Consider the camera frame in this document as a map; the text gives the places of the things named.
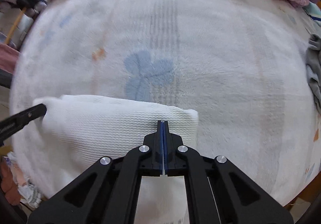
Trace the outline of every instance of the blue flower print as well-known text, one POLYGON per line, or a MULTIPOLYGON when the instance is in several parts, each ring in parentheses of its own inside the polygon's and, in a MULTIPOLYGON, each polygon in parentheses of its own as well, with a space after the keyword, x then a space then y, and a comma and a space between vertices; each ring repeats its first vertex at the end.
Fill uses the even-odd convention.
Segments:
POLYGON ((126 84, 126 96, 131 100, 150 102, 150 86, 166 86, 174 79, 173 62, 159 59, 152 63, 148 51, 140 51, 124 60, 132 74, 126 84))

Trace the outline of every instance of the white fuzzy blanket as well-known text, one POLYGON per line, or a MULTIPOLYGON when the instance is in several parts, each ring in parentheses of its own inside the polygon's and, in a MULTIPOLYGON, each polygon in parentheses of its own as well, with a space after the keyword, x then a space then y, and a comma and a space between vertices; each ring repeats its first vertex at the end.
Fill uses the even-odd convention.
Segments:
MULTIPOLYGON (((309 32, 320 29, 281 0, 56 0, 23 46, 11 113, 62 94, 194 109, 199 152, 227 156, 286 204, 320 165, 309 32)), ((33 135, 14 136, 18 160, 33 135)))

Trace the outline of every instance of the white waffle-textured cloth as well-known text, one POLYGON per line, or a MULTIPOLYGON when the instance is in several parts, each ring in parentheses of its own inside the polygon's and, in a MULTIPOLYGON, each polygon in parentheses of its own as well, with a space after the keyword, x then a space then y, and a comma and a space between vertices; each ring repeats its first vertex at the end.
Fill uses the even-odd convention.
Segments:
MULTIPOLYGON (((157 120, 168 121, 171 133, 181 135, 185 145, 196 146, 198 114, 194 110, 88 95, 34 101, 39 103, 46 105, 47 113, 28 125, 38 131, 30 140, 33 150, 20 153, 19 164, 48 197, 100 157, 118 158, 141 145, 145 135, 156 132, 157 120)), ((186 210, 183 178, 142 180, 136 223, 180 223, 186 210)))

